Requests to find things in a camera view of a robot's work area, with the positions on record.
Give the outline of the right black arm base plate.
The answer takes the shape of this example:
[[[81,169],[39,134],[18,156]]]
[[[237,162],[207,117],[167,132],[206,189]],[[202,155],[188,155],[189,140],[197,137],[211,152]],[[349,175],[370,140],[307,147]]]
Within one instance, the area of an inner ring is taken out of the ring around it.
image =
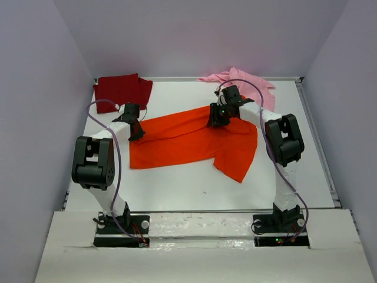
[[[301,214],[298,219],[288,222],[286,226],[279,226],[272,222],[272,214],[253,215],[250,229],[254,233],[254,245],[257,248],[302,246],[310,247],[307,229],[300,233],[305,222]]]

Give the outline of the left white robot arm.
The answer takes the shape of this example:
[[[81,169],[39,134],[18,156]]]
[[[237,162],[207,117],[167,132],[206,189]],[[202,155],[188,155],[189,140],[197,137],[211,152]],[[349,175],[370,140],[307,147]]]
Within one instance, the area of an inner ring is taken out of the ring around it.
[[[120,106],[107,99],[98,102],[112,104],[120,115],[107,126],[88,115],[102,130],[76,139],[71,177],[100,204],[103,216],[96,221],[101,226],[111,226],[116,232],[123,233],[130,227],[131,212],[127,202],[119,195],[122,172],[120,143],[136,141],[145,135],[145,131],[139,121],[140,105],[126,103]]]

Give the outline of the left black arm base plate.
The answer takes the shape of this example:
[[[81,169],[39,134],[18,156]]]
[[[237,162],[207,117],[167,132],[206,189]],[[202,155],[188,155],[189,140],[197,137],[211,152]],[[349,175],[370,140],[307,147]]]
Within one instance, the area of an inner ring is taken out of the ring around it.
[[[96,223],[96,230],[93,245],[97,248],[148,248],[150,246],[149,215],[130,216],[130,223],[127,224],[118,219],[118,225],[112,217],[102,212],[93,221]]]

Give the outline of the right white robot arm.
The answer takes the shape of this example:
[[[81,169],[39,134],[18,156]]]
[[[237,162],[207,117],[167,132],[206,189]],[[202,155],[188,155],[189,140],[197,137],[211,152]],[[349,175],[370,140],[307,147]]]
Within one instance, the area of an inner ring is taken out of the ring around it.
[[[305,149],[297,119],[265,109],[264,103],[242,98],[236,85],[219,86],[214,92],[217,102],[210,104],[209,127],[224,127],[232,118],[249,122],[262,131],[267,155],[275,167],[276,193],[273,211],[253,217],[252,231],[265,233],[296,233],[304,216],[302,200],[295,189],[298,162]]]

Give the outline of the orange t-shirt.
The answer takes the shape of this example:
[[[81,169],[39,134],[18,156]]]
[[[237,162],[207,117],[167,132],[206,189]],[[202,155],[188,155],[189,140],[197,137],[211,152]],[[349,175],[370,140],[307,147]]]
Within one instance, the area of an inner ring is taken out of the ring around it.
[[[144,120],[145,135],[129,145],[130,168],[151,169],[213,159],[227,177],[241,183],[253,162],[255,125],[232,118],[224,127],[208,127],[209,107]]]

